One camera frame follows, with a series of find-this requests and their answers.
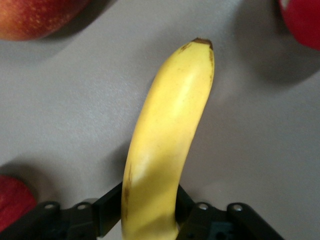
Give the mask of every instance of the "red fruit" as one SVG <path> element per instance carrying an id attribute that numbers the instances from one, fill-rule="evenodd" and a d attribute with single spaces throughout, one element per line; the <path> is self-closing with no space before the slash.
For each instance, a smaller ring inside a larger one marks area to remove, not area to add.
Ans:
<path id="1" fill-rule="evenodd" d="M 320 0 L 279 0 L 285 24 L 295 39 L 320 50 Z"/>
<path id="2" fill-rule="evenodd" d="M 36 205 L 35 198 L 23 182 L 0 175 L 0 232 Z"/>
<path id="3" fill-rule="evenodd" d="M 90 0 L 0 0 L 0 39 L 33 40 L 68 23 Z"/>

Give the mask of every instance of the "apple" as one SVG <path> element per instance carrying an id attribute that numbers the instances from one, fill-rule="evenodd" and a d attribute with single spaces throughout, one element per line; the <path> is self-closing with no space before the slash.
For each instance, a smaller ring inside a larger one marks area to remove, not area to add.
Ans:
<path id="1" fill-rule="evenodd" d="M 22 181 L 0 175 L 0 232 L 36 205 L 34 196 Z"/>
<path id="2" fill-rule="evenodd" d="M 320 50 L 320 0 L 278 0 L 284 22 L 302 45 Z"/>
<path id="3" fill-rule="evenodd" d="M 68 23 L 90 0 L 0 0 L 0 39 L 35 40 Z"/>

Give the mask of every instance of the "metal screw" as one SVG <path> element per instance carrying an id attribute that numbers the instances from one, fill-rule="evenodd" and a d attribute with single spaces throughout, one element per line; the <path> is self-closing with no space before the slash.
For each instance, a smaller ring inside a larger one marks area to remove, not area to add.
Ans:
<path id="1" fill-rule="evenodd" d="M 233 207 L 233 210 L 235 210 L 237 212 L 241 212 L 243 210 L 243 207 L 239 204 L 235 204 L 232 207 Z"/>
<path id="2" fill-rule="evenodd" d="M 87 207 L 87 205 L 81 204 L 81 205 L 79 205 L 79 206 L 77 207 L 77 209 L 78 209 L 78 210 L 83 210 L 83 209 L 85 209 L 86 207 Z"/>
<path id="3" fill-rule="evenodd" d="M 207 210 L 209 208 L 209 206 L 205 203 L 200 203 L 198 205 L 198 208 L 202 209 L 202 210 Z"/>
<path id="4" fill-rule="evenodd" d="M 53 205 L 53 204 L 47 204 L 44 206 L 45 209 L 52 209 L 54 207 L 55 207 L 55 205 Z"/>

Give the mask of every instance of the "brown banana tip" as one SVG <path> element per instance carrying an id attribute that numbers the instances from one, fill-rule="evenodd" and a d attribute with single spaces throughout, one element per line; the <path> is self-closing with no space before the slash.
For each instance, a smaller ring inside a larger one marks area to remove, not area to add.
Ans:
<path id="1" fill-rule="evenodd" d="M 213 46 L 212 46 L 212 42 L 209 39 L 206 39 L 206 38 L 197 37 L 194 40 L 192 40 L 192 42 L 200 43 L 200 44 L 208 44 L 210 46 L 210 49 L 212 49 L 212 50 L 214 49 Z"/>

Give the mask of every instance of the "gray table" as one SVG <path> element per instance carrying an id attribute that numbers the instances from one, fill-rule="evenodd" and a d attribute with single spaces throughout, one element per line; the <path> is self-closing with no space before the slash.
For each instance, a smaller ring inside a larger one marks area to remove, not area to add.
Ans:
<path id="1" fill-rule="evenodd" d="M 162 62 L 209 38 L 214 85 L 181 185 L 220 209 L 251 205 L 288 240 L 318 239 L 320 53 L 272 2 L 93 0 L 49 37 L 0 41 L 0 173 L 64 208 L 102 196 Z"/>

